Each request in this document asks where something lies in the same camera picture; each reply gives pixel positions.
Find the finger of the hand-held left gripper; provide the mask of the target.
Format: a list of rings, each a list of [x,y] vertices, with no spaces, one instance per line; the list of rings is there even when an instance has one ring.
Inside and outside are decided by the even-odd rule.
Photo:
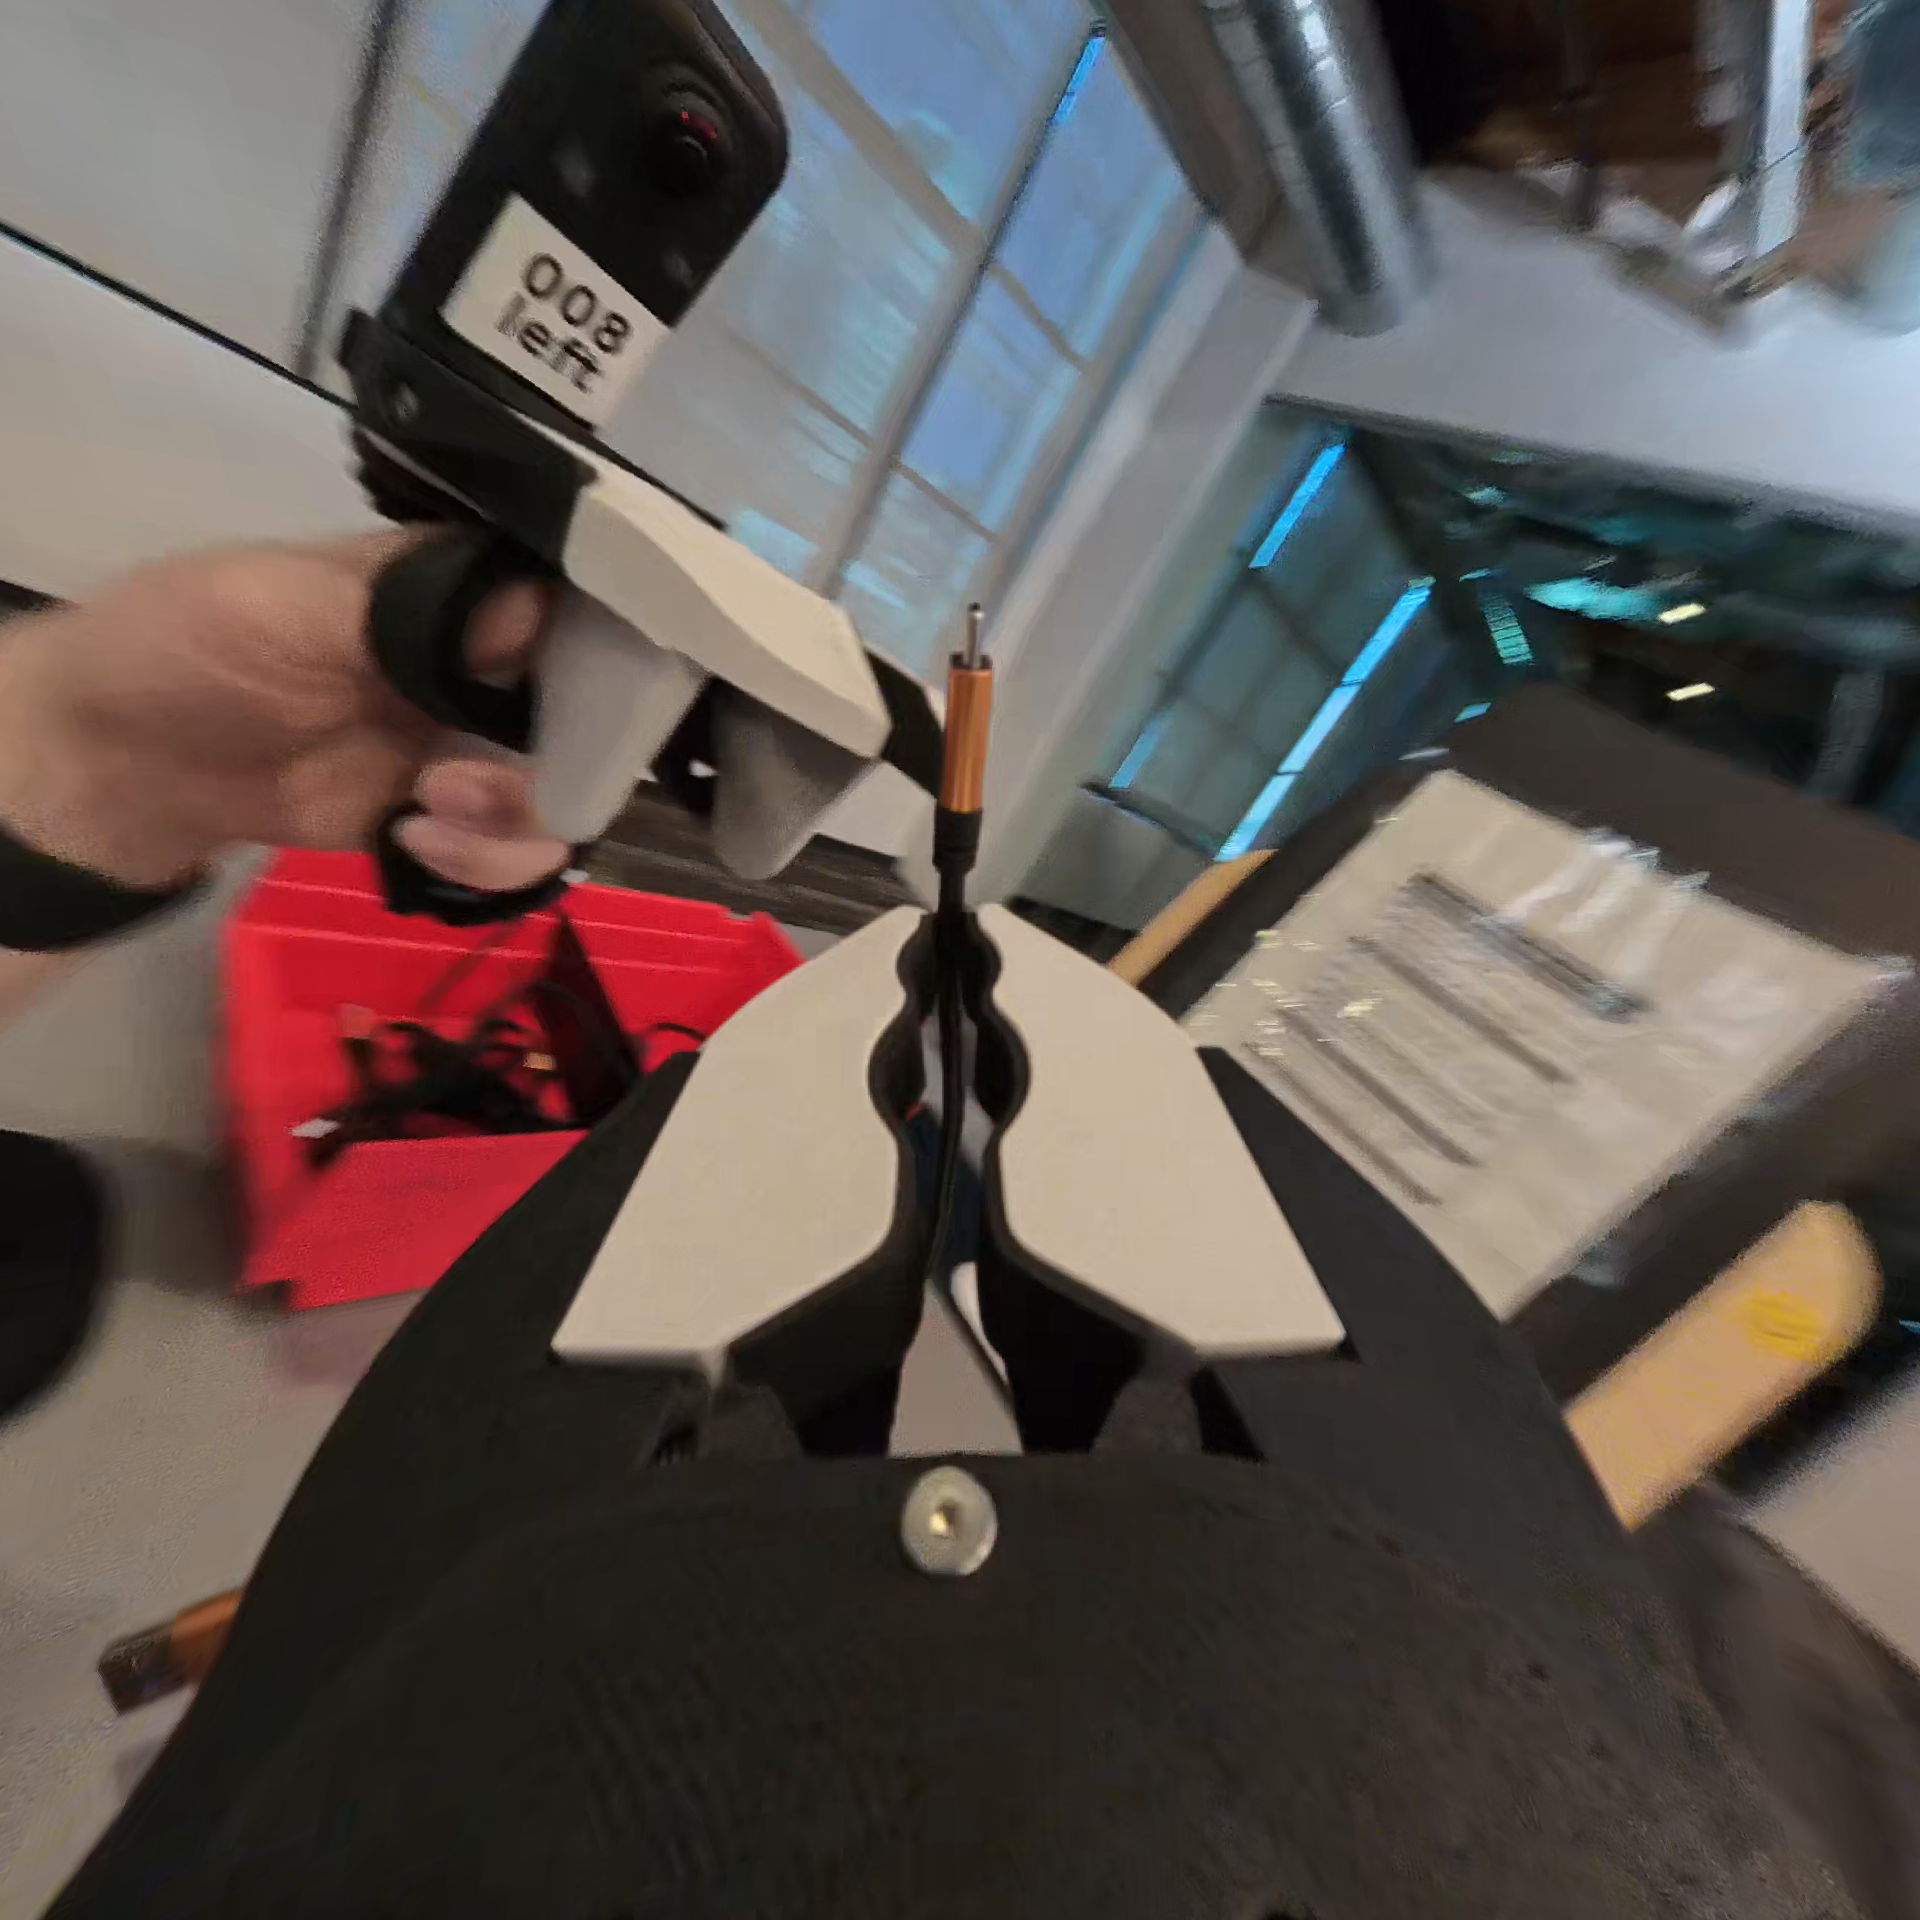
[[[944,706],[850,616],[605,456],[565,532],[565,842],[600,842],[711,698],[711,844],[779,876],[874,769],[939,793]]]

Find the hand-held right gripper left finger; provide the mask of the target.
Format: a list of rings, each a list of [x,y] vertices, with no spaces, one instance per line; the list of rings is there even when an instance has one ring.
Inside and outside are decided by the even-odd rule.
[[[928,920],[897,907],[704,1046],[565,1310],[563,1363],[771,1391],[808,1441],[885,1433],[922,1322],[910,1120]]]

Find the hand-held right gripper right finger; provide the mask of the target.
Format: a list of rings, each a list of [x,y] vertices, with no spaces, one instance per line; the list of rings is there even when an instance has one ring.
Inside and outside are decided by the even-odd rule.
[[[976,912],[979,1322],[1023,1449],[1090,1451],[1138,1379],[1347,1331],[1203,1054],[1136,987]]]

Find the black cable orange USB-C plug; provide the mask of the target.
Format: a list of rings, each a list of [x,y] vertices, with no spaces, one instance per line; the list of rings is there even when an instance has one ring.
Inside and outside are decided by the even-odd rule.
[[[938,1065],[939,1142],[923,1230],[923,1286],[942,1299],[954,1292],[954,1234],[970,1106],[968,984],[974,946],[970,886],[976,868],[987,759],[992,746],[995,671],[985,648],[984,606],[973,604],[963,648],[947,673],[942,771],[935,791],[931,857],[935,904],[928,918],[928,1016]]]

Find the red plastic bin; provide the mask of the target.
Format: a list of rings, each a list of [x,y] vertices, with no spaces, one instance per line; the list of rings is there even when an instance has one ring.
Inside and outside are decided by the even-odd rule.
[[[243,1286],[295,1310],[432,1286],[582,1135],[427,1139],[349,1150],[312,1168],[290,1128],[349,1096],[346,1007],[409,1017],[491,934],[503,945],[434,1012],[453,1033],[539,972],[558,912],[577,920],[625,1026],[680,1020],[711,1035],[800,964],[765,915],[577,886],[530,920],[446,929],[393,915],[368,856],[279,854],[225,929],[225,1131],[245,1210]]]

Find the orange USB-A plug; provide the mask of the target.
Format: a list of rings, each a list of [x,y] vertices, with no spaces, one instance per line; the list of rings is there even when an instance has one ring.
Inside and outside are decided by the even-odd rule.
[[[221,1662],[245,1588],[198,1600],[103,1648],[96,1673],[117,1718],[198,1690]]]

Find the person's left hand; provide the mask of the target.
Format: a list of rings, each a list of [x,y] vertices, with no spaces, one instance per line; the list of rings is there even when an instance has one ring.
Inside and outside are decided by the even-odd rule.
[[[570,864],[528,775],[409,706],[368,650],[377,575],[425,531],[160,561],[2,636],[2,819],[139,890],[243,847],[399,842],[486,895]]]

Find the large window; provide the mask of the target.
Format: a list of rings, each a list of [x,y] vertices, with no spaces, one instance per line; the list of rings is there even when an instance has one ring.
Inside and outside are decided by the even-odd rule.
[[[997,591],[1203,215],[1083,3],[753,3],[776,202],[615,443],[909,667]]]

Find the paper sheet in plastic sleeve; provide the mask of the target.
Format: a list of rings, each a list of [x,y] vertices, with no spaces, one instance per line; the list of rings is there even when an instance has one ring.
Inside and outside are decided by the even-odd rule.
[[[1626,1280],[1626,1224],[1913,964],[1720,898],[1706,874],[1456,774],[1397,803],[1184,1016],[1514,1323]]]

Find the glass partition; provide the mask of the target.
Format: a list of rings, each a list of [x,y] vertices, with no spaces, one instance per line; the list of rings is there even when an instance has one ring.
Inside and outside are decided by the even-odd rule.
[[[1269,848],[1362,759],[1478,700],[1466,564],[1411,450],[1269,402],[1218,475],[1147,620],[1144,691],[1089,790],[1205,857]]]

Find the person's dark clothing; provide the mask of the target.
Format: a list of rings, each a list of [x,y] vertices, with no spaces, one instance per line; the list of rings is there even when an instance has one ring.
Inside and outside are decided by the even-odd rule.
[[[112,1252],[112,1201],[71,1145],[2,1135],[2,1420],[81,1354]]]

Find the metal ventilation duct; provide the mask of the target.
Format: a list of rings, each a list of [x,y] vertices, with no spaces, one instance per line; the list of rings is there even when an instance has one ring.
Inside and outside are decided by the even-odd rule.
[[[1354,339],[1399,328],[1433,284],[1418,153],[1377,9],[1362,3],[1205,3],[1304,250],[1322,323]]]

